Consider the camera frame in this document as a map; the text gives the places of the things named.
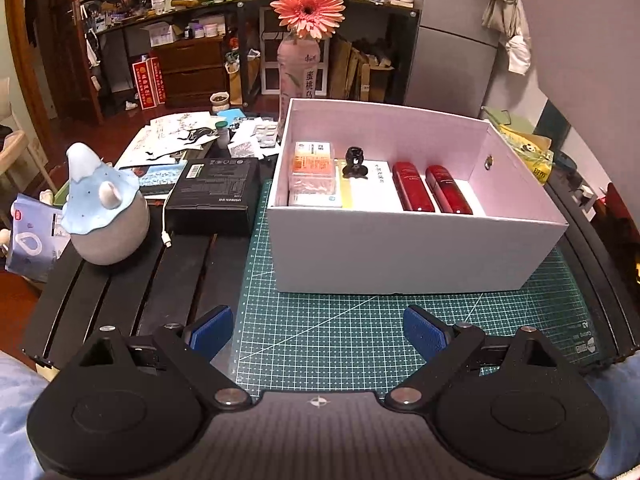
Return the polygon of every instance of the metal screw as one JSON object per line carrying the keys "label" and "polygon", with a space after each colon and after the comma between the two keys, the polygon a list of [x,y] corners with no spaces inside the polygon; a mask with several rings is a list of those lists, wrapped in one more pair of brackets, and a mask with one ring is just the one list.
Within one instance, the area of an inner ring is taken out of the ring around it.
{"label": "metal screw", "polygon": [[422,394],[415,388],[396,388],[391,390],[391,398],[399,404],[415,404]]}
{"label": "metal screw", "polygon": [[217,402],[225,406],[237,406],[246,402],[248,397],[248,393],[240,388],[223,388],[218,390],[215,395]]}

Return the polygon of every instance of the flower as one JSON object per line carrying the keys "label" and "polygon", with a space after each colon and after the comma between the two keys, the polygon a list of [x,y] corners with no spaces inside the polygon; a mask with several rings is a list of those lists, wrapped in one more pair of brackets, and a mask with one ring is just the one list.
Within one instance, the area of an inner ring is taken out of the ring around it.
{"label": "flower", "polygon": [[276,0],[271,7],[280,15],[280,25],[286,25],[299,38],[328,38],[344,19],[342,0]]}

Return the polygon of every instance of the pink bottle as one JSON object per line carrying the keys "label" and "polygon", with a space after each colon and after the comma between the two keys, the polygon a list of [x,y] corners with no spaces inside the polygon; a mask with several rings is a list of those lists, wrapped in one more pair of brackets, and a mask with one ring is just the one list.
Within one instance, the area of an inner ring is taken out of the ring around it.
{"label": "pink bottle", "polygon": [[278,138],[284,133],[289,101],[292,98],[316,96],[316,76],[320,63],[320,47],[311,38],[301,40],[289,33],[278,47],[278,67],[280,69],[280,119]]}

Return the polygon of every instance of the door frame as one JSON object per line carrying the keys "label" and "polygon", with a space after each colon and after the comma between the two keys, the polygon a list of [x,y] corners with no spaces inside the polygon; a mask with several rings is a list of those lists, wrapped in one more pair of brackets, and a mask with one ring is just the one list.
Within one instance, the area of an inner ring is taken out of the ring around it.
{"label": "door frame", "polygon": [[47,109],[40,94],[38,79],[31,65],[30,44],[24,17],[24,0],[4,0],[4,8],[11,54],[18,77],[18,81],[14,84],[20,85],[31,123],[33,123],[42,149],[47,155],[48,165],[53,168],[63,160],[62,149],[59,142],[53,137]]}

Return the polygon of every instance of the black box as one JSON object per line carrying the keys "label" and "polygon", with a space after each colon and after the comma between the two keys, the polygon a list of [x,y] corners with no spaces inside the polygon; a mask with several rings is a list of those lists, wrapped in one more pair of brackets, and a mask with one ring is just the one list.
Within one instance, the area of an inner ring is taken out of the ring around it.
{"label": "black box", "polygon": [[257,158],[190,160],[164,208],[167,230],[250,236],[259,199]]}

